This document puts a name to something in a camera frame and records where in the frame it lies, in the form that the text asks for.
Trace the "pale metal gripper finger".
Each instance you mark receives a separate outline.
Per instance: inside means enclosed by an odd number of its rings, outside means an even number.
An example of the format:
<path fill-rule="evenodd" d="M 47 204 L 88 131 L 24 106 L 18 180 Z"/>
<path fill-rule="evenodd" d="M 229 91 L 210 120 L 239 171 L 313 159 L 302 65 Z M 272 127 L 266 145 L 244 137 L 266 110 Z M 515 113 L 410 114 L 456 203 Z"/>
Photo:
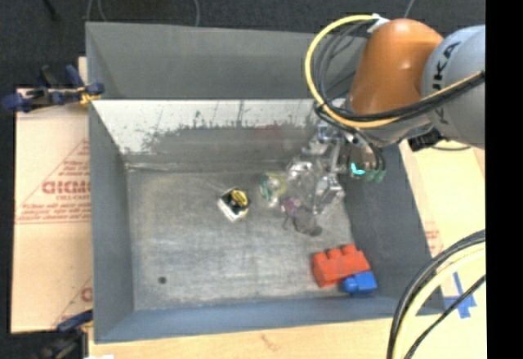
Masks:
<path fill-rule="evenodd" d="M 311 161 L 293 161 L 286 168 L 289 196 L 312 197 L 315 191 L 315 165 Z"/>
<path fill-rule="evenodd" d="M 322 213 L 332 202 L 342 198 L 345 191 L 336 175 L 320 177 L 315 184 L 313 211 Z"/>

